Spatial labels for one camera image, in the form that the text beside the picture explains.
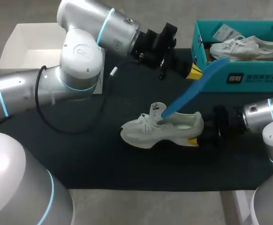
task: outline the shoe box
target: shoe box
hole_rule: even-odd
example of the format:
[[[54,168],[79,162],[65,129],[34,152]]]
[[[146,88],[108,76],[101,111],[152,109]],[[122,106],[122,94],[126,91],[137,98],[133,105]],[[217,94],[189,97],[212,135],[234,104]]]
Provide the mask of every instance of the shoe box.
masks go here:
[[[203,70],[215,60],[210,46],[237,35],[273,41],[273,21],[197,21],[192,41],[194,64]],[[210,78],[203,92],[273,92],[273,61],[231,61]]]

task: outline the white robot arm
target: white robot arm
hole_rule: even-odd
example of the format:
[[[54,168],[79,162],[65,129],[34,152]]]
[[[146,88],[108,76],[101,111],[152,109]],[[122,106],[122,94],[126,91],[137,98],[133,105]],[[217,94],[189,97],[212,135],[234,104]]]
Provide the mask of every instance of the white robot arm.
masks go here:
[[[103,65],[101,47],[113,54],[133,56],[149,68],[184,71],[174,57],[177,28],[143,33],[140,24],[103,3],[62,0],[57,21],[66,30],[60,65],[46,69],[38,85],[39,105],[89,97]],[[36,107],[34,89],[39,70],[0,76],[0,119]]]

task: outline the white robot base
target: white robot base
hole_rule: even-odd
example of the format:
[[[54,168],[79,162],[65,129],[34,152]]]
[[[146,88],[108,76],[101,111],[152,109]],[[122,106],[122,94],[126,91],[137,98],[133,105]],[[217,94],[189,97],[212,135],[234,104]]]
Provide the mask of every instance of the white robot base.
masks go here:
[[[23,146],[0,133],[0,225],[74,225],[70,193]]]

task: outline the white shoe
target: white shoe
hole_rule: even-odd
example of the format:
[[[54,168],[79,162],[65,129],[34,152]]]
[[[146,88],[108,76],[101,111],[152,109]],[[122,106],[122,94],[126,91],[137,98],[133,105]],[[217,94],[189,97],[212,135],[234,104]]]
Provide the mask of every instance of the white shoe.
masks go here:
[[[235,61],[273,61],[273,42],[262,41],[255,36],[237,36],[223,43],[213,44],[210,54],[215,58],[230,58]]]
[[[121,137],[128,144],[149,149],[157,142],[169,140],[178,145],[197,147],[193,138],[202,134],[204,121],[199,112],[195,114],[174,113],[166,119],[161,118],[166,105],[156,102],[151,105],[150,114],[142,114],[137,120],[125,123]]]

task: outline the black table surface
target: black table surface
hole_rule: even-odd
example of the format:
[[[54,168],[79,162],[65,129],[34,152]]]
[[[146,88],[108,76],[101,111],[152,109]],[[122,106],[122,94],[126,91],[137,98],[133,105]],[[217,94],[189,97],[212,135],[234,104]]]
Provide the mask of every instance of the black table surface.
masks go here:
[[[181,58],[192,60],[190,49]],[[122,59],[106,55],[104,76]],[[154,191],[223,191],[256,189],[273,170],[260,135],[243,135],[219,150],[158,144],[151,150],[124,143],[120,127],[148,113],[151,103],[170,104],[191,81],[174,73],[163,81],[158,72],[124,65],[115,75],[102,119],[86,134],[63,135],[47,127],[35,110],[15,115],[0,125],[26,147],[67,188]],[[181,113],[211,112],[273,97],[266,93],[201,93]],[[43,107],[48,120],[66,130],[86,127],[98,112],[102,95]]]

